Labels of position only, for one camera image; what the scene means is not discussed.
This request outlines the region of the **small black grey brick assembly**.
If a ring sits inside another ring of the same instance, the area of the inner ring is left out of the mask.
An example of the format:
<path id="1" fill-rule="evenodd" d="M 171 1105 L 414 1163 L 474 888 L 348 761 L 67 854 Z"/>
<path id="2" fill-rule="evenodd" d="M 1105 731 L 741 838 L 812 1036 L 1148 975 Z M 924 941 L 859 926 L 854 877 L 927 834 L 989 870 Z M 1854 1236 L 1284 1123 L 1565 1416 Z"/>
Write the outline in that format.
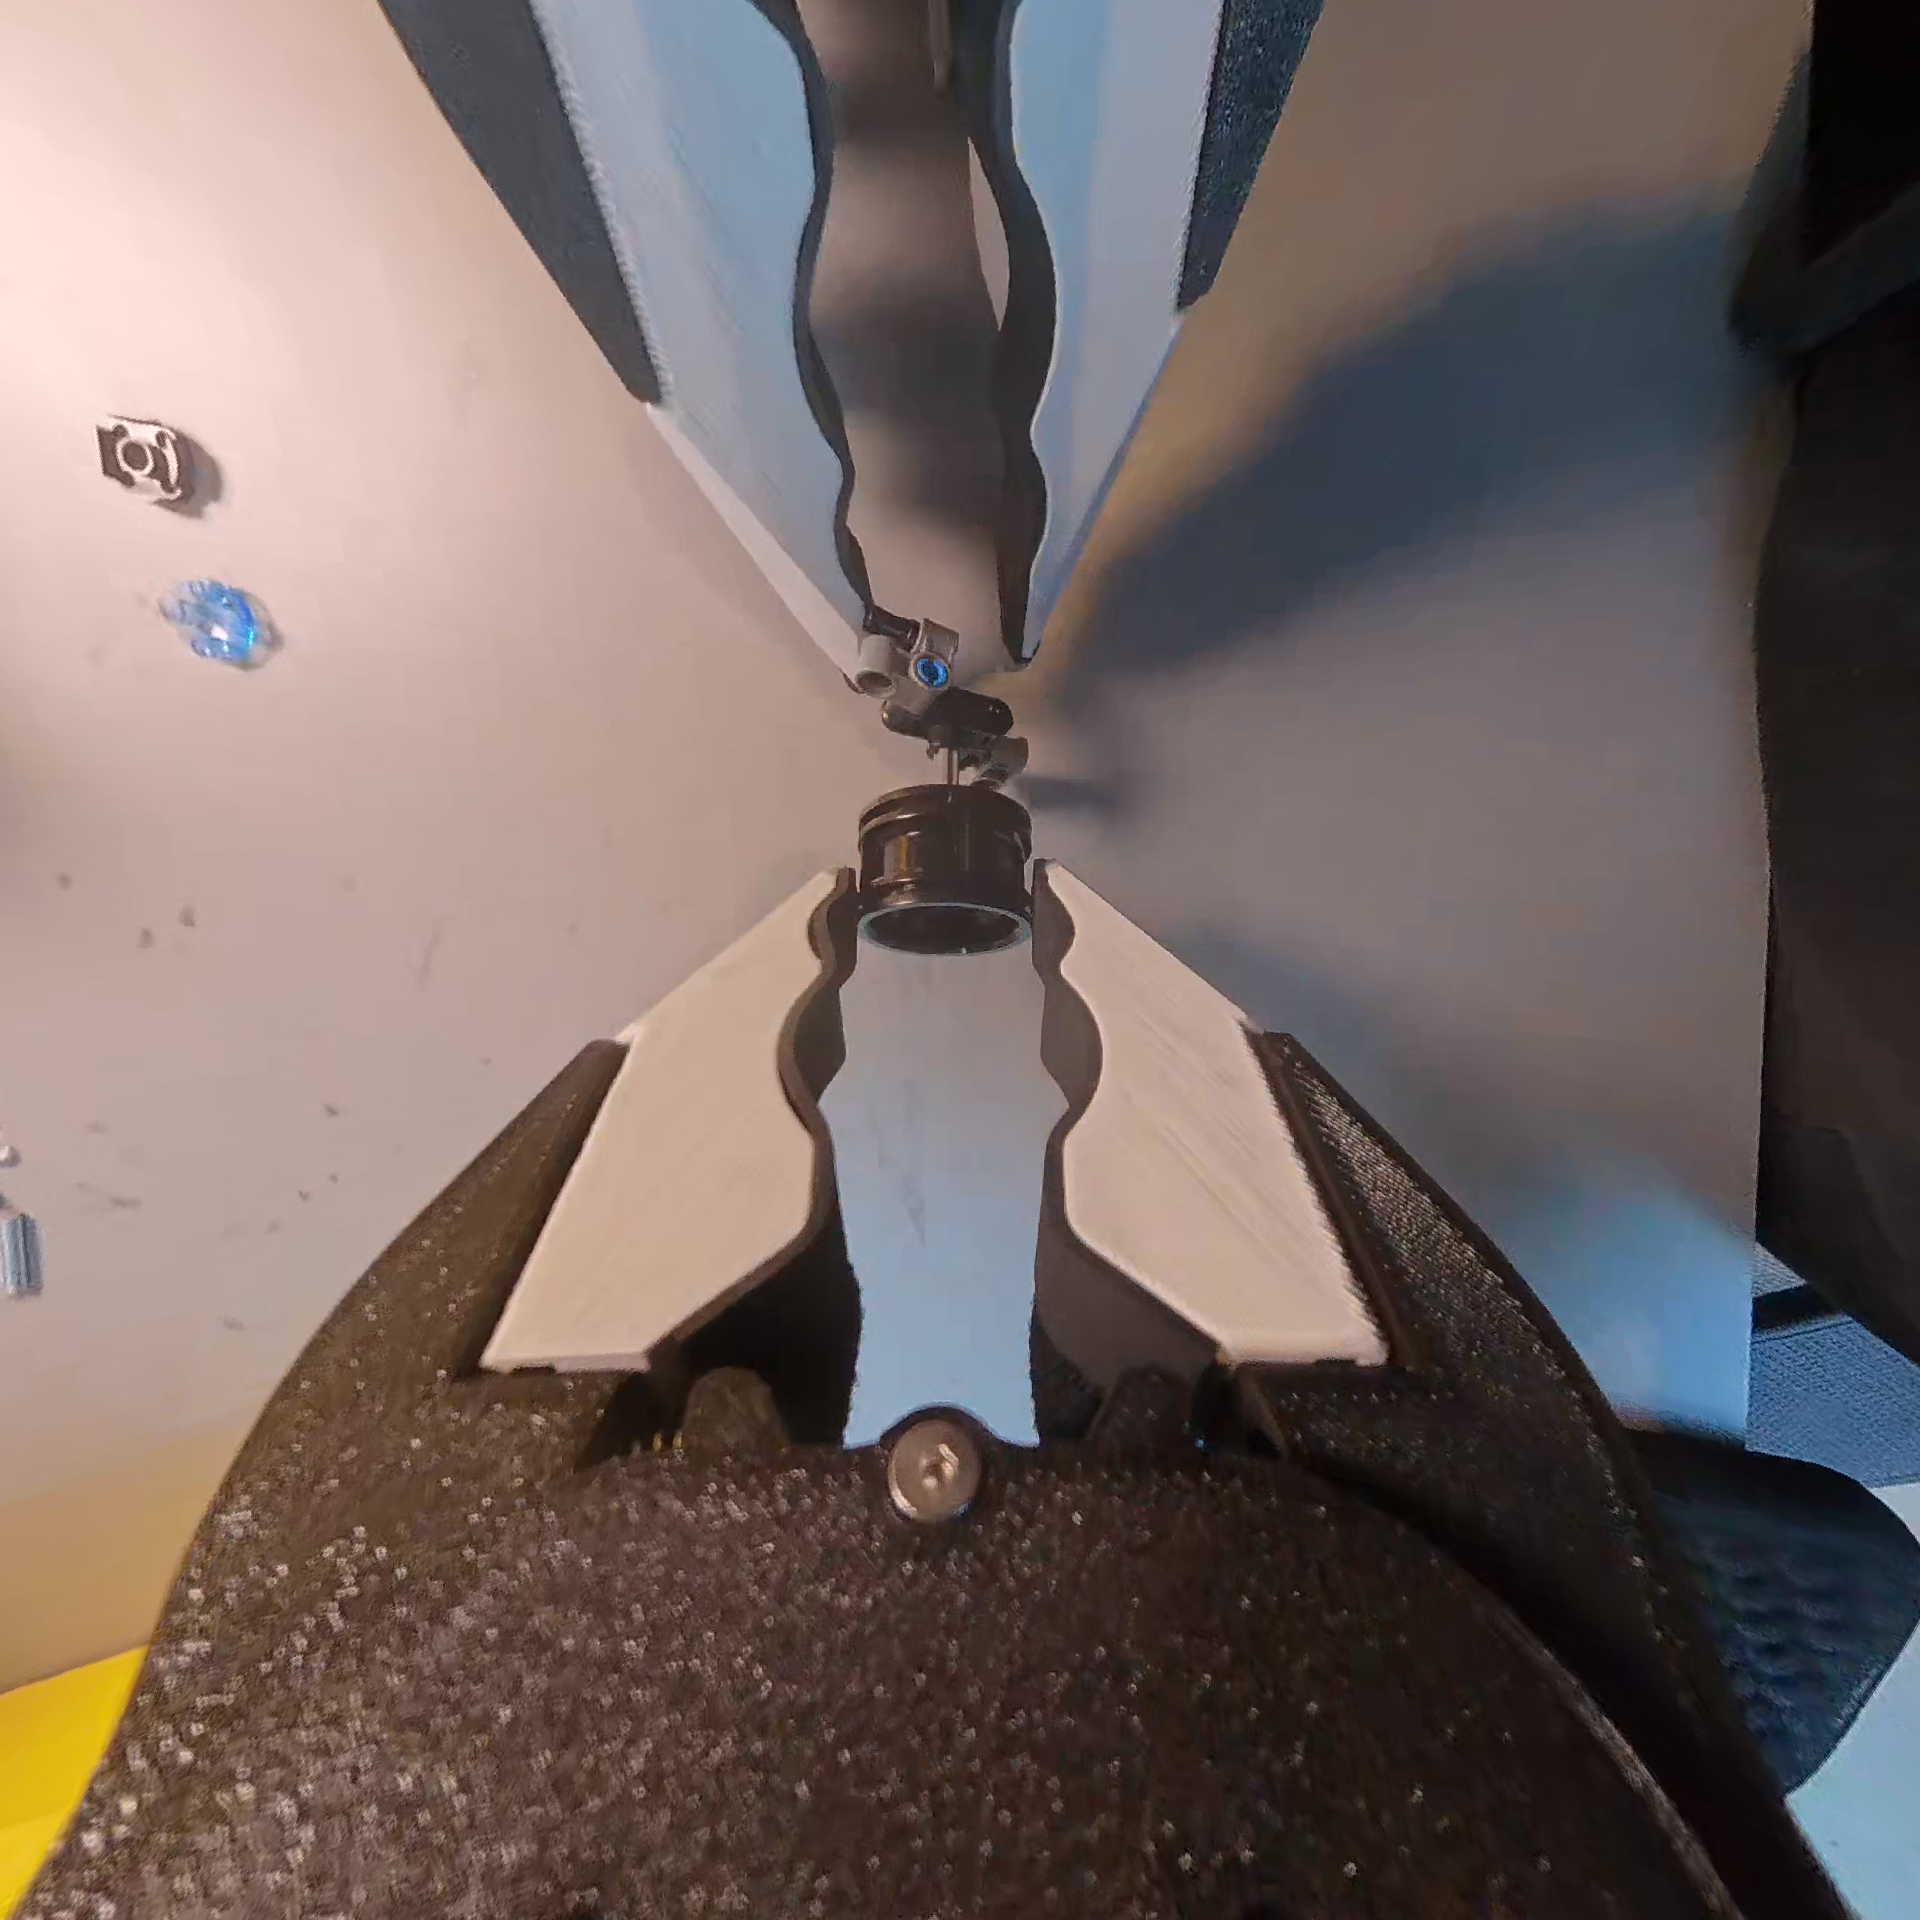
<path id="1" fill-rule="evenodd" d="M 958 633 L 932 619 L 868 605 L 850 681 L 878 701 L 889 734 L 916 740 L 939 765 L 950 746 L 965 749 L 965 776 L 974 783 L 1005 787 L 1027 768 L 1027 740 L 1016 734 L 1016 711 L 958 681 Z"/>

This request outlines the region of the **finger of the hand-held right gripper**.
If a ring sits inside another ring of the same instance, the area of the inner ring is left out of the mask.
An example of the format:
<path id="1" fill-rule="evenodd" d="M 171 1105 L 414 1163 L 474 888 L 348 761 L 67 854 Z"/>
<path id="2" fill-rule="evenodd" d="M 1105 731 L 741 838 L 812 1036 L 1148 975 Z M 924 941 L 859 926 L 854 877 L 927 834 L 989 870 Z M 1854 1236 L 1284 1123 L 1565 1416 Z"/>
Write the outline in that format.
<path id="1" fill-rule="evenodd" d="M 796 4 L 532 4 L 653 367 L 653 423 L 854 684 L 868 568 L 810 296 L 828 89 Z"/>
<path id="2" fill-rule="evenodd" d="M 992 4 L 974 135 L 1002 226 L 996 597 L 1031 664 L 1179 333 L 1220 4 Z"/>

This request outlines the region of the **blue translucent round brick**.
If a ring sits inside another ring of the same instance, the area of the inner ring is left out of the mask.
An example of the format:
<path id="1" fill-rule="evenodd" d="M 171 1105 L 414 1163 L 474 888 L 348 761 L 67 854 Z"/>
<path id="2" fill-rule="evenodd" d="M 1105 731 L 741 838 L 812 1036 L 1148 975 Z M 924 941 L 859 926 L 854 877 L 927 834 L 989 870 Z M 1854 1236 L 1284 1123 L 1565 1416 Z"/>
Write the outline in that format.
<path id="1" fill-rule="evenodd" d="M 176 582 L 158 594 L 155 608 L 198 660 L 257 670 L 278 650 L 271 614 L 225 582 Z"/>

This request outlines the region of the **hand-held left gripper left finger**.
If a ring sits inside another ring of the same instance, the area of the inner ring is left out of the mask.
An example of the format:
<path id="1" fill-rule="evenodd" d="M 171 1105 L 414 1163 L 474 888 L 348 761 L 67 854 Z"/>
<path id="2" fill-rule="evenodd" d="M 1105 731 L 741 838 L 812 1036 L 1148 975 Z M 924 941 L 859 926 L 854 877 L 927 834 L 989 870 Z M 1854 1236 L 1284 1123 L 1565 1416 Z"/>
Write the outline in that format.
<path id="1" fill-rule="evenodd" d="M 854 920 L 850 870 L 815 874 L 619 1033 L 486 1371 L 637 1374 L 662 1413 L 738 1371 L 788 1437 L 843 1437 L 856 1282 L 820 1094 Z"/>

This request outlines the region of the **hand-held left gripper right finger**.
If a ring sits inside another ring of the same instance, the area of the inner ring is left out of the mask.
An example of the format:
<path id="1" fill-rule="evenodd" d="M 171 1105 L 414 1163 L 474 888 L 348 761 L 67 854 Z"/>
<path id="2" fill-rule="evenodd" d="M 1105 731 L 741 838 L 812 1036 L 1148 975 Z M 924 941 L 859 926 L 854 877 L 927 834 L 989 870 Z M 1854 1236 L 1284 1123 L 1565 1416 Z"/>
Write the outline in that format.
<path id="1" fill-rule="evenodd" d="M 1281 1043 L 1063 862 L 1035 870 L 1044 1144 L 1031 1394 L 1078 1442 L 1135 1374 L 1387 1387 L 1387 1306 Z"/>

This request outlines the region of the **person's black printed hoodie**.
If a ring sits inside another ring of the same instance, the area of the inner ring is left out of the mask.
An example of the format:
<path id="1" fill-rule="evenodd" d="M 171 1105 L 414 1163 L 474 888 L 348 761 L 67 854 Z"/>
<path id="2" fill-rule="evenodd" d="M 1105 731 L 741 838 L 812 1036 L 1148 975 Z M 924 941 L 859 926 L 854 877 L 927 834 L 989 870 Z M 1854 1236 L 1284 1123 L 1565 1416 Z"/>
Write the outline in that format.
<path id="1" fill-rule="evenodd" d="M 1917 4 L 1815 4 L 1733 331 L 1789 447 L 1755 597 L 1759 1242 L 1917 1354 Z"/>

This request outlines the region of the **black toy wheel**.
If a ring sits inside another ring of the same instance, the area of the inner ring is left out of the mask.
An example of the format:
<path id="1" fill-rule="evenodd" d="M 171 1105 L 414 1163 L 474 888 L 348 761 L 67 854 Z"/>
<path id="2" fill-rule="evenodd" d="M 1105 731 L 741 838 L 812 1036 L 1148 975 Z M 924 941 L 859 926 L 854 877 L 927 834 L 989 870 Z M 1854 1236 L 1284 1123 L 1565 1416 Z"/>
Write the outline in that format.
<path id="1" fill-rule="evenodd" d="M 1027 810 L 992 783 L 913 783 L 856 823 L 856 932 L 901 956 L 989 956 L 1031 935 Z"/>

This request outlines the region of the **small black round brick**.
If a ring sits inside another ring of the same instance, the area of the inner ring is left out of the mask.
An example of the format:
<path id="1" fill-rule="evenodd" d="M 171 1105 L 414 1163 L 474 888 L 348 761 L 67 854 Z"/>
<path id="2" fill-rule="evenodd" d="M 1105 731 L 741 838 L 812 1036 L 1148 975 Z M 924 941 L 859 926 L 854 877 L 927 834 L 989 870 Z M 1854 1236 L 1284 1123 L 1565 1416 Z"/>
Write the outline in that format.
<path id="1" fill-rule="evenodd" d="M 196 499 L 196 457 L 191 438 L 155 420 L 106 415 L 96 424 L 100 475 L 160 509 Z"/>

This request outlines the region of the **yellow plastic bin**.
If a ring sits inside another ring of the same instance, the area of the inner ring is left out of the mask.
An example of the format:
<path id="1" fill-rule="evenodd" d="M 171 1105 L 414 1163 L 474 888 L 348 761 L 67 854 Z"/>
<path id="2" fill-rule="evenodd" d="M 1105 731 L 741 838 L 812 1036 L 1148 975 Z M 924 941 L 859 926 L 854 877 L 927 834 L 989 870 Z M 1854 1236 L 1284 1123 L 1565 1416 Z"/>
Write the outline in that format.
<path id="1" fill-rule="evenodd" d="M 146 1648 L 3 1692 L 3 1914 L 73 1817 Z"/>

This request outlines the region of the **grey office chair seat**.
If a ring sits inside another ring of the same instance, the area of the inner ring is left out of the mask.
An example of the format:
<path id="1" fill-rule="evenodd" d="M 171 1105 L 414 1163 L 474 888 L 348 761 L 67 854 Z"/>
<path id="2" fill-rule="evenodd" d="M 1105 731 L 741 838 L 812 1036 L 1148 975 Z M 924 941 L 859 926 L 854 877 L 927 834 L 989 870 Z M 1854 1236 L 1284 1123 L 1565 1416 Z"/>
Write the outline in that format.
<path id="1" fill-rule="evenodd" d="M 1743 1437 L 1640 1420 L 1746 1728 L 1803 1791 L 1917 1642 L 1917 1365 L 1771 1251 L 1751 1260 Z"/>

